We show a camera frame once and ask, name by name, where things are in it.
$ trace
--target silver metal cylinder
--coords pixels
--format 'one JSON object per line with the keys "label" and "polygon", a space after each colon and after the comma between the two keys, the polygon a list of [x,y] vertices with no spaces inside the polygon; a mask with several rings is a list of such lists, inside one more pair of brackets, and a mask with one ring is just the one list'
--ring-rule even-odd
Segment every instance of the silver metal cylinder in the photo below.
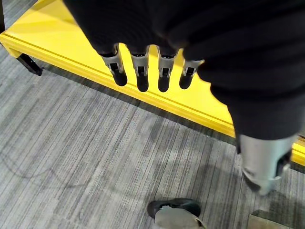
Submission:
{"label": "silver metal cylinder", "polygon": [[291,147],[297,135],[277,140],[262,140],[240,135],[243,174],[266,195],[290,167]]}

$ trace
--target black shoe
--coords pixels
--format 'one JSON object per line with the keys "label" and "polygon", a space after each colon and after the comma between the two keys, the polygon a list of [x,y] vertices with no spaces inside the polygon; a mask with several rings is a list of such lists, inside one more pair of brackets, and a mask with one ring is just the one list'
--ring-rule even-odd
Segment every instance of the black shoe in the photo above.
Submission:
{"label": "black shoe", "polygon": [[154,219],[157,211],[159,211],[163,206],[170,206],[171,208],[181,208],[191,212],[196,217],[199,217],[201,212],[200,205],[195,200],[186,198],[175,198],[165,201],[150,202],[147,206],[148,215]]}

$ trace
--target robotic hand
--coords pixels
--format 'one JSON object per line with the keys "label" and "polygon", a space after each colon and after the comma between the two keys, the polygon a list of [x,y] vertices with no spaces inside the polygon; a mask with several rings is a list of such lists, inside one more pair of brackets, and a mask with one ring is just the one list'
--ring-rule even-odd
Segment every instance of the robotic hand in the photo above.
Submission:
{"label": "robotic hand", "polygon": [[262,195],[272,189],[290,165],[291,146],[305,117],[304,1],[64,2],[118,85],[127,78],[114,44],[128,46],[143,92],[148,89],[147,46],[159,46],[163,92],[176,52],[183,48],[180,87],[189,87],[196,70],[211,83],[212,94],[231,114],[246,182]]}
{"label": "robotic hand", "polygon": [[305,117],[305,3],[174,0],[151,15],[187,61],[205,59],[198,74],[228,106],[244,178],[267,194],[290,165]]}

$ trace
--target gray carpet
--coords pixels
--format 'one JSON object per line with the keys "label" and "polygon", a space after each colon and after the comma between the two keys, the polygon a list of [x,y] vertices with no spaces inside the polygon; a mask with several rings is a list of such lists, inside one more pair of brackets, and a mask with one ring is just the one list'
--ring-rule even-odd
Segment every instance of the gray carpet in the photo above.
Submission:
{"label": "gray carpet", "polygon": [[[8,25],[30,5],[5,0]],[[171,197],[200,201],[209,229],[259,211],[305,228],[303,173],[260,197],[230,138],[40,61],[33,75],[3,47],[0,61],[0,228],[148,229],[147,203]]]}

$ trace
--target sneaker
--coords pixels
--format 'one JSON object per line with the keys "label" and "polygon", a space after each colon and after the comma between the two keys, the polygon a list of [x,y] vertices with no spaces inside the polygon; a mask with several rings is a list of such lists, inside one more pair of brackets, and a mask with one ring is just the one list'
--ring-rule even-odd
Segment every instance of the sneaker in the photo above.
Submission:
{"label": "sneaker", "polygon": [[147,206],[148,215],[155,218],[156,213],[162,209],[163,206],[170,206],[171,208],[181,208],[191,212],[196,217],[199,217],[201,208],[197,201],[187,198],[175,198],[165,201],[152,201]]}

